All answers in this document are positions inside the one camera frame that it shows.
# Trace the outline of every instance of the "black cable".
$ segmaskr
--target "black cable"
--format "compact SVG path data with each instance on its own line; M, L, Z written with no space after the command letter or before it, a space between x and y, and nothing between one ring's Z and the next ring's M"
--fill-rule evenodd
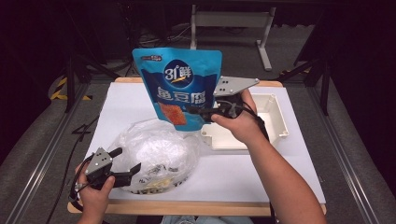
M91 121L91 123L89 123L89 124L84 128L84 130L82 131L81 135L80 135L80 136L78 137L78 139L76 140L76 143L73 145L72 151L70 152L70 155L69 155L69 159L67 160L66 168L65 168L65 170L64 170L64 177L63 177L63 179L62 179L62 185L61 185L61 187L60 187L60 189L59 189L58 196L57 196L57 198L56 198L56 200L55 200L55 203L54 203L54 205L52 206L52 209L51 209L51 211L50 211L50 213L49 213L49 217L47 218L47 221L46 221L47 224L50 223L50 219L52 218L53 213L55 212L56 206L57 206L57 204L58 204L58 202L59 202L59 200L60 200L60 198L61 198L62 192L63 192L63 190L64 190L64 182L65 182L65 180L66 180L67 171L69 170L70 161L71 161L72 156L73 156L73 154L74 154L74 152L75 152L75 150L76 150L77 144L78 144L78 142L82 139L82 137L84 136L85 132L87 132L87 130L88 130L98 119L99 119L99 116L97 116L93 121Z

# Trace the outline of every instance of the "tofu package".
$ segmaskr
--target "tofu package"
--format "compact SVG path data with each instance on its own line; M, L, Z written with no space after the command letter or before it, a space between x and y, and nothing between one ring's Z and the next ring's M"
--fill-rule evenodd
M158 119L172 123L177 131L201 130L205 121L188 113L185 106L213 107L221 52L155 48L134 49L132 54Z

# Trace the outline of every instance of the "white plastic tray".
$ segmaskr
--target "white plastic tray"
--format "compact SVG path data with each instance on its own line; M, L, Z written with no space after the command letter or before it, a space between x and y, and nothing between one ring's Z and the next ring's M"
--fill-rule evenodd
M275 94L252 94L258 115L265 121L265 129L271 144L277 143L289 135ZM247 149L245 144L236 140L230 131L217 123L206 124L201 130L204 141L214 150Z

